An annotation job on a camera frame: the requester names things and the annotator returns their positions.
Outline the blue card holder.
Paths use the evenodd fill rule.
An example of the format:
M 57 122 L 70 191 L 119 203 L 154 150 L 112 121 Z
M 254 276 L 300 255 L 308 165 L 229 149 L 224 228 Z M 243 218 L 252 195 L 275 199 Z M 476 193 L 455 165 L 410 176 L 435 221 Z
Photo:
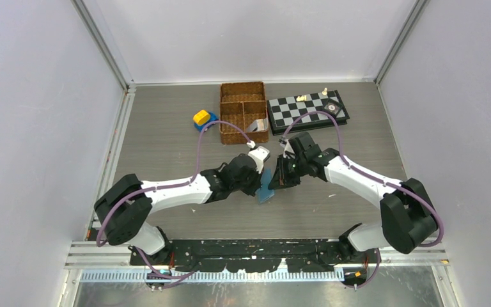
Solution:
M 275 195 L 274 190 L 269 188 L 271 179 L 272 179 L 271 169 L 265 168 L 260 178 L 261 186 L 256 192 L 259 204 L 265 203 Z

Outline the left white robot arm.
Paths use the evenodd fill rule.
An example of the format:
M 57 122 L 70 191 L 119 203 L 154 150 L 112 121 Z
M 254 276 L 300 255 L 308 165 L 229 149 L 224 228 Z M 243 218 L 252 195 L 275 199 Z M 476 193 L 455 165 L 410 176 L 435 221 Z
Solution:
M 147 217 L 180 205 L 225 200 L 237 191 L 254 196 L 261 187 L 264 164 L 269 157 L 267 151 L 257 148 L 192 178 L 163 182 L 141 181 L 135 174 L 125 175 L 94 204 L 101 222 L 97 245 L 128 244 L 141 249 L 154 264 L 166 263 L 171 254 L 168 240 L 159 227 L 147 223 Z

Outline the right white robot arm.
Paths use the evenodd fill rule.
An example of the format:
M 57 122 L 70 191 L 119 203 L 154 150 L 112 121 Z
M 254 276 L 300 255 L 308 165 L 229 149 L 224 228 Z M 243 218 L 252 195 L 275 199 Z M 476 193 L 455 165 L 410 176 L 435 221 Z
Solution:
M 428 193 L 415 178 L 401 181 L 379 175 L 339 150 L 321 149 L 307 132 L 279 142 L 284 150 L 277 158 L 270 189 L 295 187 L 302 177 L 311 176 L 344 187 L 378 209 L 379 223 L 359 223 L 339 236 L 339 253 L 345 261 L 356 262 L 365 251 L 385 247 L 409 254 L 440 232 Z

